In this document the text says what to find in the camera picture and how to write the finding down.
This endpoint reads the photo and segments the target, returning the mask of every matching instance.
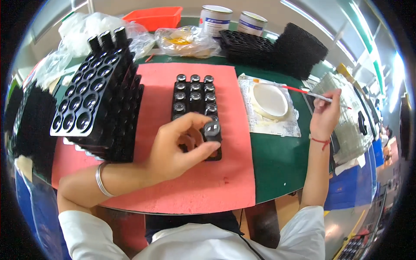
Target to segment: left hand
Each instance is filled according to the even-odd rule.
[[[212,119],[208,116],[187,113],[161,126],[146,162],[146,170],[150,177],[156,181],[177,178],[216,151],[221,144],[213,141],[203,142],[199,132],[209,121]],[[186,144],[188,152],[182,152],[179,144]]]

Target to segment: white container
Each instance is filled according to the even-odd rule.
[[[288,103],[283,92],[270,84],[257,83],[253,86],[253,97],[251,102],[254,110],[271,120],[283,117],[288,109]]]
[[[220,38],[219,31],[228,30],[230,26],[231,9],[218,5],[204,5],[199,19],[199,27],[213,38]]]
[[[242,11],[237,31],[262,36],[267,20],[252,12]]]

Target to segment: black earphone cable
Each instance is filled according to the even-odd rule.
[[[238,229],[240,230],[241,229],[241,220],[243,219],[243,208],[241,209],[241,214],[240,214],[240,224],[238,225]],[[254,249],[251,245],[250,245],[250,243],[245,239],[245,238],[243,238],[243,236],[241,235],[241,234],[238,234],[239,236],[240,236],[240,238],[248,245],[248,247],[254,252],[254,253],[256,253],[256,255],[261,259],[261,260],[265,260],[264,258],[263,258],[263,256],[261,256],[260,254],[259,254],[259,252],[257,252],[256,251],[256,249]]]

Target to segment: silver bangle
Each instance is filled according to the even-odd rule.
[[[103,182],[102,182],[102,180],[101,180],[101,172],[102,172],[102,169],[103,169],[106,165],[107,165],[107,163],[106,163],[106,162],[101,163],[100,165],[98,165],[97,171],[95,172],[95,179],[96,179],[96,181],[97,181],[98,188],[100,188],[101,192],[102,192],[105,196],[107,196],[107,197],[114,197],[114,195],[112,195],[111,193],[109,193],[109,192],[108,192],[108,191],[104,188]]]

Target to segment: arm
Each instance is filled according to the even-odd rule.
[[[311,137],[326,141],[338,124],[340,116],[339,98],[341,90],[328,92],[325,97],[332,98],[332,103],[315,99],[315,110],[310,123]],[[323,206],[329,186],[329,145],[311,140],[309,145],[308,169],[302,191],[299,210],[307,206]]]
[[[161,126],[146,162],[108,164],[102,169],[101,179],[105,189],[119,196],[179,177],[219,148],[218,142],[203,143],[197,130],[211,120],[207,116],[188,113]],[[189,152],[183,153],[178,144],[186,144]],[[59,213],[78,210],[91,214],[91,207],[109,199],[96,182],[97,167],[81,169],[59,181]]]

